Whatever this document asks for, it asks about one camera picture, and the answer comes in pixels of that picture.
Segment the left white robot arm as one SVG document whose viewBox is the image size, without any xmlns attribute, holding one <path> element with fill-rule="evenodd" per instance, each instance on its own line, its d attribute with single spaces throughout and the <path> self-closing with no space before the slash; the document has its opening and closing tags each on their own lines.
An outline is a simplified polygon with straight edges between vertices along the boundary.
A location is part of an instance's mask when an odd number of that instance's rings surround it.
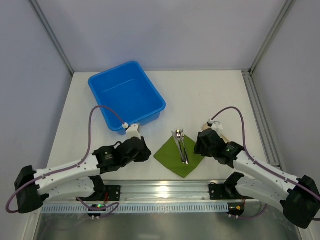
<svg viewBox="0 0 320 240">
<path fill-rule="evenodd" d="M 102 201 L 108 191 L 103 174 L 116 172 L 132 162 L 143 163 L 151 153 L 143 137 L 132 137 L 58 167 L 35 170 L 31 165 L 25 166 L 14 183 L 17 212 L 31 213 L 49 201 Z"/>
</svg>

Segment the beige cutlery tray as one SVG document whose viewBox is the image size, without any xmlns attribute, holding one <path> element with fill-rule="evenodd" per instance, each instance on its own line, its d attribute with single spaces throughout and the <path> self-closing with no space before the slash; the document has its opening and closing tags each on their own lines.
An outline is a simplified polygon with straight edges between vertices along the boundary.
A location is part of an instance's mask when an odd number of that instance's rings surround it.
<svg viewBox="0 0 320 240">
<path fill-rule="evenodd" d="M 204 125 L 202 126 L 201 129 L 204 131 L 204 130 L 207 130 L 207 129 L 210 129 L 210 128 L 208 127 L 208 125 L 207 125 L 207 123 L 206 123 L 206 124 L 204 124 Z M 223 134 L 221 134 L 221 136 L 219 136 L 219 137 L 222 138 L 225 143 L 229 143 L 229 142 L 230 142 L 230 141 L 228 140 L 228 138 L 225 137 Z"/>
</svg>

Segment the silver spoon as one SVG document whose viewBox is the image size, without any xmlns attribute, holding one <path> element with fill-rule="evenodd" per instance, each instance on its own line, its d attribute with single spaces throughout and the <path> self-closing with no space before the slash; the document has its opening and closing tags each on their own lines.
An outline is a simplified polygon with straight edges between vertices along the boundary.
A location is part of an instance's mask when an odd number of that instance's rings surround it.
<svg viewBox="0 0 320 240">
<path fill-rule="evenodd" d="M 187 150 L 185 147 L 185 142 L 184 142 L 185 135 L 184 135 L 183 129 L 177 129 L 175 131 L 175 135 L 176 135 L 177 142 L 178 142 L 178 148 L 181 153 L 182 163 L 188 165 L 189 159 L 188 159 L 188 154 L 187 154 Z"/>
</svg>

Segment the silver table knife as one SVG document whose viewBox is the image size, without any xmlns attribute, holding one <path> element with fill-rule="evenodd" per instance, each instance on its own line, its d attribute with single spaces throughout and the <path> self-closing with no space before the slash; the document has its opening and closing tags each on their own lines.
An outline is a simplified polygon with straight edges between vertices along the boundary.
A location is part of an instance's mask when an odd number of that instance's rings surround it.
<svg viewBox="0 0 320 240">
<path fill-rule="evenodd" d="M 185 159 L 184 159 L 184 155 L 183 155 L 183 149 L 182 149 L 182 144 L 181 144 L 181 134 L 180 134 L 180 129 L 176 129 L 175 131 L 172 131 L 172 136 L 173 136 L 173 140 L 175 142 L 175 144 L 177 145 L 179 154 L 180 154 L 180 158 L 183 164 L 185 164 Z"/>
</svg>

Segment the green paper napkin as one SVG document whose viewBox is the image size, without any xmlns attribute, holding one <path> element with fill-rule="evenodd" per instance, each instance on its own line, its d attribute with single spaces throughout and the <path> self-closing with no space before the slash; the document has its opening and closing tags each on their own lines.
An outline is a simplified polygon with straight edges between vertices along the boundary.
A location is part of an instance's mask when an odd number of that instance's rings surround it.
<svg viewBox="0 0 320 240">
<path fill-rule="evenodd" d="M 202 155 L 194 154 L 196 142 L 188 136 L 184 137 L 185 148 L 188 156 L 188 164 L 182 163 L 181 155 L 174 138 L 171 136 L 167 142 L 154 154 L 154 158 L 165 168 L 186 178 L 205 158 Z"/>
</svg>

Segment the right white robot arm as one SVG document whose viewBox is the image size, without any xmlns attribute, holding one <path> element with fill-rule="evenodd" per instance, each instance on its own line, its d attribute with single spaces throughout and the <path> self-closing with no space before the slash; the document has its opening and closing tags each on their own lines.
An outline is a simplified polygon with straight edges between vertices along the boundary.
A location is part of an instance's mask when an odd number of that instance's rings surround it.
<svg viewBox="0 0 320 240">
<path fill-rule="evenodd" d="M 301 229 L 307 229 L 320 210 L 320 192 L 312 178 L 299 178 L 274 168 L 251 156 L 244 146 L 226 143 L 211 128 L 198 133 L 194 153 L 234 169 L 224 183 L 231 197 L 240 195 L 264 202 Z"/>
</svg>

